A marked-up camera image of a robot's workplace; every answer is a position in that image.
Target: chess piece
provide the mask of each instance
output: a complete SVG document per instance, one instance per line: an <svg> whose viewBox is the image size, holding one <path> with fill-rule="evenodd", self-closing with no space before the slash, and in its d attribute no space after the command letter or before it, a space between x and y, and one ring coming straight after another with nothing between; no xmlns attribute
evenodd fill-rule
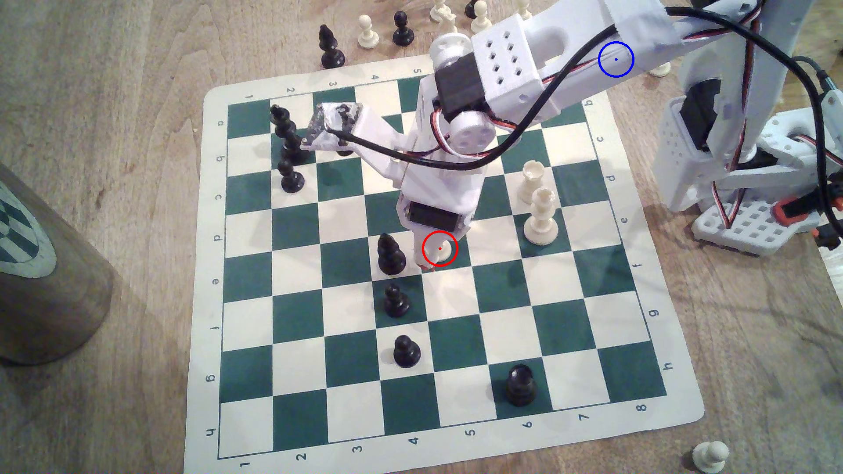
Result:
<svg viewBox="0 0 843 474"><path fill-rule="evenodd" d="M346 55L336 49L336 38L326 24L319 27L319 49L324 51L322 54L322 67L325 69L333 69L334 67L345 65Z"/></svg>
<svg viewBox="0 0 843 474"><path fill-rule="evenodd" d="M524 237L536 245L548 245L559 234L559 224L553 219L556 203L559 198L556 193L546 187L540 187L533 192L533 204L530 205L530 217L524 223Z"/></svg>
<svg viewBox="0 0 843 474"><path fill-rule="evenodd" d="M726 465L729 448L722 441L699 443L691 455L694 466L705 474L717 474Z"/></svg>
<svg viewBox="0 0 843 474"><path fill-rule="evenodd" d="M487 16L489 13L489 6L486 5L486 2L483 0L479 0L475 3L475 13L477 14L477 18L471 20L471 31L475 34L480 33L483 30L488 30L491 28L491 21Z"/></svg>
<svg viewBox="0 0 843 474"><path fill-rule="evenodd" d="M362 33L357 37L357 43L360 47L370 50L377 46L380 42L380 36L372 30L372 19L368 15L360 15L357 18L357 23L362 30Z"/></svg>
<svg viewBox="0 0 843 474"><path fill-rule="evenodd" d="M289 159L282 159L278 162L278 172L281 173L281 189L284 192L293 194L304 187L304 176L293 169Z"/></svg>
<svg viewBox="0 0 843 474"><path fill-rule="evenodd" d="M392 42L395 43L396 46L409 46L416 38L416 34L413 33L413 30L407 27L407 13L398 10L392 18L395 21L395 26L398 27L398 29L392 34Z"/></svg>
<svg viewBox="0 0 843 474"><path fill-rule="evenodd" d="M531 159L527 163L524 163L521 173L524 175L524 181L518 187L518 198L528 204L532 204L533 192L541 187L541 180L545 175L545 167L538 161Z"/></svg>
<svg viewBox="0 0 843 474"><path fill-rule="evenodd" d="M404 252L398 242L389 234L381 234L378 238L378 267L381 272L393 276L401 273L407 265Z"/></svg>
<svg viewBox="0 0 843 474"><path fill-rule="evenodd" d="M419 345L413 342L408 336L401 335L395 338L395 349L392 351L392 358L395 363L404 369L418 364L422 358L422 350Z"/></svg>
<svg viewBox="0 0 843 474"><path fill-rule="evenodd" d="M390 283L386 287L384 295L386 296L384 311L390 318L400 318L410 310L410 299L401 292L395 283Z"/></svg>
<svg viewBox="0 0 843 474"><path fill-rule="evenodd" d="M507 374L507 400L516 407L524 407L535 400L533 371L523 364L512 367Z"/></svg>

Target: blue circle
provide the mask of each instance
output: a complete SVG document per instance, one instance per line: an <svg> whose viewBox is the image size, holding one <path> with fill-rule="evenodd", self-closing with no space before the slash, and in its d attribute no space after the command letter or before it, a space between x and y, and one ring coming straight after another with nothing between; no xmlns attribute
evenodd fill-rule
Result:
<svg viewBox="0 0 843 474"><path fill-rule="evenodd" d="M630 56L632 57L632 63L630 64L630 68L627 69L625 73L618 74L616 76L614 74L607 73L606 70L603 69L603 64L600 62L600 57L603 55L603 50L606 49L606 46L613 45L613 44L623 45L626 49L630 50ZM632 70L632 67L635 66L635 53L632 52L632 48L630 48L630 46L627 45L623 41L610 41L610 42L606 43L605 45L603 45L603 47L600 48L600 52L597 53L597 65L600 66L600 70L603 71L603 74L609 76L610 78L622 78L626 74L629 74L630 71Z"/></svg>

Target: white square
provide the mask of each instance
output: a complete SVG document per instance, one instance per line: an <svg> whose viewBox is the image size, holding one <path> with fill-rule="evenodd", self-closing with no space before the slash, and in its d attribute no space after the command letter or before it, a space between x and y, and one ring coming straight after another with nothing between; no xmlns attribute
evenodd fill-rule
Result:
<svg viewBox="0 0 843 474"><path fill-rule="evenodd" d="M380 381L328 389L328 442L384 434Z"/></svg>
<svg viewBox="0 0 843 474"><path fill-rule="evenodd" d="M272 210L226 216L225 237L227 258L272 251Z"/></svg>
<svg viewBox="0 0 843 474"><path fill-rule="evenodd" d="M404 369L395 363L392 352L395 350L395 339L406 335L419 345L421 358L409 369ZM375 331L378 338L378 367L380 379L399 379L411 375L431 374L433 372L433 354L430 348L430 331L427 322L401 324L398 326L379 327Z"/></svg>
<svg viewBox="0 0 843 474"><path fill-rule="evenodd" d="M368 235L366 201L349 196L319 202L319 242L360 239Z"/></svg>
<svg viewBox="0 0 843 474"><path fill-rule="evenodd" d="M371 107L379 116L395 116L401 113L398 95L398 81L358 85L354 88L357 102Z"/></svg>
<svg viewBox="0 0 843 474"><path fill-rule="evenodd" d="M322 288L319 245L272 252L272 294L290 294Z"/></svg>
<svg viewBox="0 0 843 474"><path fill-rule="evenodd" d="M246 175L272 168L270 134L228 140L228 175Z"/></svg>
<svg viewBox="0 0 843 474"><path fill-rule="evenodd" d="M372 266L372 281L377 282L380 280L386 280L389 278L400 278L400 277L408 277L410 275L420 275L422 273L421 268L416 265L415 261L413 261L413 245L415 244L415 240L413 239L413 233L411 230L405 230L404 232L395 232L392 235L392 238L398 242L399 248L401 251L404 252L404 257L407 259L407 264L404 266L404 270L401 270L401 273L389 276L386 273L380 270L378 266L378 239L380 239L380 235L371 235L368 238L369 243L369 255L372 256L369 259L369 264Z"/></svg>
<svg viewBox="0 0 843 474"><path fill-rule="evenodd" d="M272 411L271 396L220 404L220 457L272 451Z"/></svg>
<svg viewBox="0 0 843 474"><path fill-rule="evenodd" d="M543 359L554 410L609 402L597 349L545 356Z"/></svg>
<svg viewBox="0 0 843 474"><path fill-rule="evenodd" d="M372 284L322 288L322 321L326 336L374 329Z"/></svg>
<svg viewBox="0 0 843 474"><path fill-rule="evenodd" d="M585 307L598 349L650 340L636 292L586 298Z"/></svg>
<svg viewBox="0 0 843 474"><path fill-rule="evenodd" d="M314 391L327 386L324 337L272 346L272 395Z"/></svg>
<svg viewBox="0 0 843 474"><path fill-rule="evenodd" d="M436 372L433 379L441 426L497 417L487 365Z"/></svg>
<svg viewBox="0 0 843 474"><path fill-rule="evenodd" d="M471 267L421 275L427 320L477 315L477 291Z"/></svg>
<svg viewBox="0 0 843 474"><path fill-rule="evenodd" d="M533 308L512 308L480 314L489 364L541 357Z"/></svg>
<svg viewBox="0 0 843 474"><path fill-rule="evenodd" d="M524 276L531 304L558 303L583 297L573 252L525 258Z"/></svg>
<svg viewBox="0 0 843 474"><path fill-rule="evenodd" d="M597 159L587 123L572 123L543 128L550 166L581 163Z"/></svg>
<svg viewBox="0 0 843 474"><path fill-rule="evenodd" d="M521 259L513 216L474 221L466 239L473 266Z"/></svg>
<svg viewBox="0 0 843 474"><path fill-rule="evenodd" d="M223 305L223 351L272 344L272 297Z"/></svg>
<svg viewBox="0 0 843 474"><path fill-rule="evenodd" d="M302 174L304 187L299 192L290 194L281 188L281 173L277 170L270 174L272 208L313 204L319 201L319 187L316 185L316 163L300 164L295 170Z"/></svg>
<svg viewBox="0 0 843 474"><path fill-rule="evenodd" d="M609 201L597 201L562 209L571 250L596 249L620 244L615 215Z"/></svg>

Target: captured chess piece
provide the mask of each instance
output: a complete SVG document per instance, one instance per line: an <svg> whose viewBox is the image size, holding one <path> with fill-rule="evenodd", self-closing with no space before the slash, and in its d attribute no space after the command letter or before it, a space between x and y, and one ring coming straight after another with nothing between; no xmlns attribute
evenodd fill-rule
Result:
<svg viewBox="0 0 843 474"><path fill-rule="evenodd" d="M398 242L389 234L381 234L378 238L378 267L381 272L393 276L401 273L407 265L404 252Z"/></svg>
<svg viewBox="0 0 843 474"><path fill-rule="evenodd" d="M535 400L535 380L530 367L518 364L507 374L507 400L516 407L524 407Z"/></svg>
<svg viewBox="0 0 843 474"><path fill-rule="evenodd" d="M346 55L336 49L336 38L326 24L319 27L319 49L324 51L322 67L325 69L333 69L346 64Z"/></svg>
<svg viewBox="0 0 843 474"><path fill-rule="evenodd" d="M386 300L384 301L384 311L390 318L400 318L407 314L410 310L410 299L403 294L395 283L390 283L384 290Z"/></svg>
<svg viewBox="0 0 843 474"><path fill-rule="evenodd" d="M398 10L393 16L397 30L392 34L392 42L396 46L407 47L416 38L416 34L407 26L407 13Z"/></svg>
<svg viewBox="0 0 843 474"><path fill-rule="evenodd" d="M408 336L401 335L395 338L395 349L392 351L392 358L399 367L409 369L418 364L422 358L422 350L419 345L413 342Z"/></svg>
<svg viewBox="0 0 843 474"><path fill-rule="evenodd" d="M282 159L278 162L278 172L281 173L281 189L284 192L293 194L304 187L304 176L293 169L289 159Z"/></svg>

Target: green square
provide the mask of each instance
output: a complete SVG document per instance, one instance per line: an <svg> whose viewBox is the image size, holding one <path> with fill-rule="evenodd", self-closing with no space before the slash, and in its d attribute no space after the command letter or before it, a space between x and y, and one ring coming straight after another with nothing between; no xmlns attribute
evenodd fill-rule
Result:
<svg viewBox="0 0 843 474"><path fill-rule="evenodd" d="M223 302L272 295L272 253L235 256L223 263Z"/></svg>
<svg viewBox="0 0 843 474"><path fill-rule="evenodd" d="M568 239L568 231L565 228L565 219L562 217L561 209L556 209L556 212L553 214L553 219L556 220L556 225L559 226L559 234L548 245L536 245L524 236L524 224L527 223L529 216L529 214L513 216L515 219L515 231L518 233L518 246L521 247L521 257L528 258L531 256L571 251L571 241Z"/></svg>
<svg viewBox="0 0 843 474"><path fill-rule="evenodd" d="M497 143L503 143L507 137L508 135L501 135L497 138ZM520 173L524 169L524 163L527 163L531 159L542 163L545 167L550 167L550 159L547 158L547 147L545 146L545 136L541 130L524 132L521 136L521 141L503 154L501 157L503 172Z"/></svg>
<svg viewBox="0 0 843 474"><path fill-rule="evenodd" d="M406 230L398 220L398 213L395 211L398 194L399 191L389 191L367 194L363 197L366 201L366 225L369 235L381 235L384 232L394 234ZM409 249L402 250L406 255Z"/></svg>
<svg viewBox="0 0 843 474"><path fill-rule="evenodd" d="M322 288L367 282L372 279L368 239L342 240L321 245Z"/></svg>
<svg viewBox="0 0 843 474"><path fill-rule="evenodd" d="M433 369L437 372L486 364L483 330L478 315L431 321L427 327Z"/></svg>
<svg viewBox="0 0 843 474"><path fill-rule="evenodd" d="M529 367L533 371L533 380L535 380L535 400L525 407L516 407L507 400L507 375L509 370L518 364ZM545 364L541 358L490 365L489 377L491 378L491 393L495 398L495 410L498 419L524 417L553 411L553 404L550 403L550 390L547 388Z"/></svg>
<svg viewBox="0 0 843 474"><path fill-rule="evenodd" d="M325 338L325 377L329 387L361 384L380 377L374 331Z"/></svg>
<svg viewBox="0 0 843 474"><path fill-rule="evenodd" d="M667 395L652 342L607 347L597 354L612 403Z"/></svg>
<svg viewBox="0 0 843 474"><path fill-rule="evenodd" d="M410 299L410 310L400 318L389 317L384 310L386 296L384 290L391 283L398 285L401 292ZM376 327L390 327L413 322L427 320L427 311L424 305L424 287L422 287L422 275L410 275L409 277L390 278L379 282L372 282L372 296L374 297L374 324Z"/></svg>
<svg viewBox="0 0 843 474"><path fill-rule="evenodd" d="M533 306L533 316L539 333L541 355L595 348L591 323L582 299Z"/></svg>
<svg viewBox="0 0 843 474"><path fill-rule="evenodd" d="M512 213L513 210L509 207L507 182L503 175L486 177L483 180L483 189L480 193L480 202L477 203L474 219L499 218Z"/></svg>
<svg viewBox="0 0 843 474"><path fill-rule="evenodd" d="M272 249L282 250L319 243L319 206L277 207L272 209Z"/></svg>
<svg viewBox="0 0 843 474"><path fill-rule="evenodd" d="M325 390L272 397L272 449L297 450L328 444Z"/></svg>
<svg viewBox="0 0 843 474"><path fill-rule="evenodd" d="M272 297L272 342L321 337L322 290Z"/></svg>
<svg viewBox="0 0 843 474"><path fill-rule="evenodd" d="M553 177L562 207L609 200L603 171L596 159L554 166Z"/></svg>
<svg viewBox="0 0 843 474"><path fill-rule="evenodd" d="M402 113L416 110L419 100L419 83L423 77L398 79L398 97L401 101Z"/></svg>
<svg viewBox="0 0 843 474"><path fill-rule="evenodd" d="M228 138L268 133L272 127L269 117L269 99L229 105Z"/></svg>
<svg viewBox="0 0 843 474"><path fill-rule="evenodd" d="M558 116L541 122L541 127L550 128L557 127L560 125L568 125L569 123L580 123L584 121L585 110L583 109L583 103L577 102L576 104L570 105L566 109L563 109Z"/></svg>
<svg viewBox="0 0 843 474"><path fill-rule="evenodd" d="M314 92L314 110L316 110L317 104L323 102L357 102L357 95L354 93L353 87Z"/></svg>
<svg viewBox="0 0 843 474"><path fill-rule="evenodd" d="M635 291L623 245L574 252L583 296Z"/></svg>
<svg viewBox="0 0 843 474"><path fill-rule="evenodd" d="M219 363L219 402L263 396L272 396L272 346L223 352Z"/></svg>
<svg viewBox="0 0 843 474"><path fill-rule="evenodd" d="M225 185L226 215L269 209L272 206L270 177L270 171L229 176Z"/></svg>
<svg viewBox="0 0 843 474"><path fill-rule="evenodd" d="M381 380L384 434L439 428L439 405L433 374Z"/></svg>
<svg viewBox="0 0 843 474"><path fill-rule="evenodd" d="M363 194L363 172L359 158L338 159L316 165L319 200Z"/></svg>
<svg viewBox="0 0 843 474"><path fill-rule="evenodd" d="M527 278L520 260L472 267L481 313L529 306Z"/></svg>

